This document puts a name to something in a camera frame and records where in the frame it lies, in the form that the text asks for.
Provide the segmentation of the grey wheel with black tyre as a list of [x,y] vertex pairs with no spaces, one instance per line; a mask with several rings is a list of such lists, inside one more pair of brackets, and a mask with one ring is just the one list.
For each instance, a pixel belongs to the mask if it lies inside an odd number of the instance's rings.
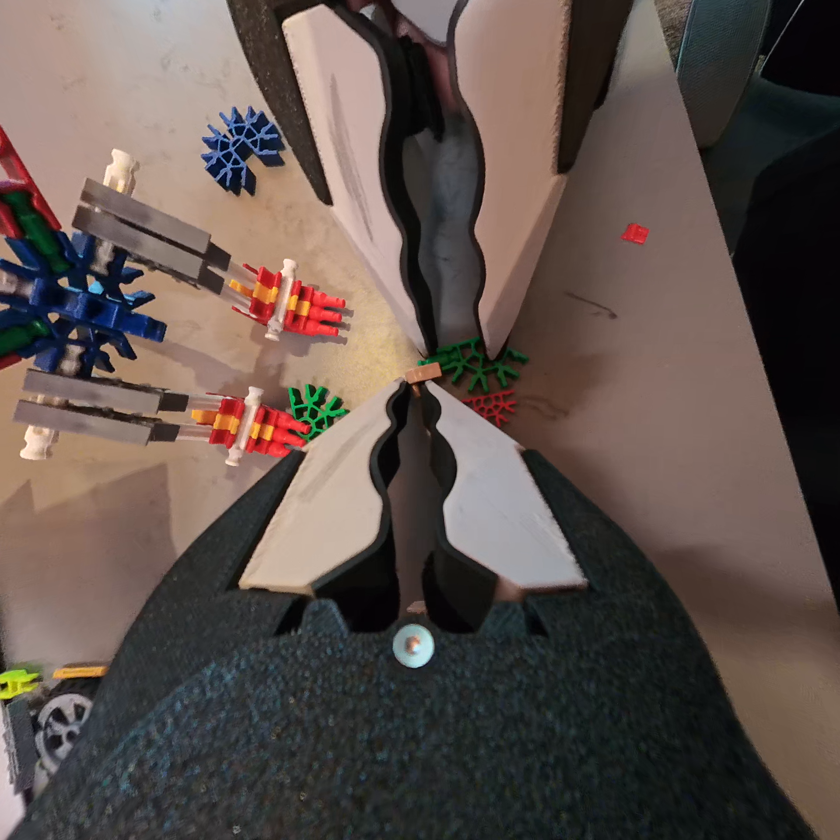
[[40,767],[51,778],[90,717],[101,678],[62,679],[39,702],[32,721]]

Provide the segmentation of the colourful construction toy model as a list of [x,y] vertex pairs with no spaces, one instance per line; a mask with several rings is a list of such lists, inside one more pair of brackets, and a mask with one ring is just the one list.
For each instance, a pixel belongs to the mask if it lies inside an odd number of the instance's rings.
[[245,396],[185,393],[113,377],[108,348],[137,355],[130,338],[162,343],[166,324],[141,308],[154,299],[126,290],[143,269],[209,291],[278,341],[336,338],[344,299],[306,286],[298,264],[278,272],[235,262],[210,235],[133,197],[139,163],[112,151],[103,182],[86,180],[68,236],[7,134],[1,132],[2,369],[30,361],[14,421],[26,426],[20,457],[45,460],[60,434],[118,443],[198,442],[224,448],[226,464],[246,454],[282,459],[307,441],[309,425]]

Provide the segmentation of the red connector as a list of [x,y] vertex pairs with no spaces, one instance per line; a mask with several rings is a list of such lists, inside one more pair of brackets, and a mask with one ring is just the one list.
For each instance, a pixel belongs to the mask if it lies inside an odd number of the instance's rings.
[[517,400],[514,390],[510,389],[472,396],[462,400],[462,403],[498,428],[502,428],[515,414]]

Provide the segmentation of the grey connector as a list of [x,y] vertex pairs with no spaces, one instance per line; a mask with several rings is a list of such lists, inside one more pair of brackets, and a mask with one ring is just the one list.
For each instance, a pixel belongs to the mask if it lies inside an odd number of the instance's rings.
[[2,702],[2,755],[7,759],[9,780],[16,794],[25,794],[35,782],[39,759],[35,733],[25,696]]

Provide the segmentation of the green connector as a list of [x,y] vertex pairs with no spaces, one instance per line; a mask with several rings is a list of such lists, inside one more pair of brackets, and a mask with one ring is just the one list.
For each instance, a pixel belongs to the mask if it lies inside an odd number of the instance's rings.
[[343,407],[343,401],[335,395],[330,397],[324,386],[306,384],[302,391],[289,387],[288,396],[288,413],[296,421],[309,425],[308,432],[299,433],[307,442],[328,431],[338,419],[349,413]]
[[490,394],[507,389],[519,378],[520,367],[530,361],[525,353],[510,348],[492,360],[485,353],[481,338],[440,347],[432,355],[442,352],[450,353],[451,360],[442,370],[443,374],[450,376],[454,385],[466,383],[469,394]]

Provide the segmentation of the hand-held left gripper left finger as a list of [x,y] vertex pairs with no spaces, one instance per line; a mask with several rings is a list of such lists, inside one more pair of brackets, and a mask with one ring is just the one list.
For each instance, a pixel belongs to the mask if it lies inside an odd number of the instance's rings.
[[400,466],[408,384],[396,380],[308,444],[239,588],[334,600],[354,632],[400,607],[388,496]]

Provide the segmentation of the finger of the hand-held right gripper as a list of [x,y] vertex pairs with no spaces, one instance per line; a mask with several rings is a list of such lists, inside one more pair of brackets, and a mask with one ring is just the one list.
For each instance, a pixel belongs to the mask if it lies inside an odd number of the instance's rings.
[[455,23],[457,88],[484,162],[478,318],[493,358],[517,319],[567,180],[557,158],[570,27],[571,2],[561,1],[469,1]]
[[438,346],[418,265],[421,224],[403,147],[412,83],[396,41],[344,7],[311,6],[282,23],[332,199],[332,215],[419,352]]

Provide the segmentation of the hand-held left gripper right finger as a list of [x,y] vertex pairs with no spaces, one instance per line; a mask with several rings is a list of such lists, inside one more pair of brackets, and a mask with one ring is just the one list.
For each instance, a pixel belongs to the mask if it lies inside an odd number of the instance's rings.
[[430,618],[471,633],[495,602],[585,589],[526,450],[441,386],[426,383],[420,394],[442,499],[423,569]]

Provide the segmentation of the blue snowflake connector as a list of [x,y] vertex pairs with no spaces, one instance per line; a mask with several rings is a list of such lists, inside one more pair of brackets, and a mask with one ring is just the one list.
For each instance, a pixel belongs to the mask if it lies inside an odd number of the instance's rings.
[[281,152],[286,150],[277,126],[262,111],[248,107],[242,114],[236,107],[229,115],[219,113],[225,131],[208,125],[210,135],[203,137],[208,152],[201,155],[204,168],[216,184],[237,196],[245,191],[256,194],[256,176],[248,161],[254,157],[266,167],[284,165]]

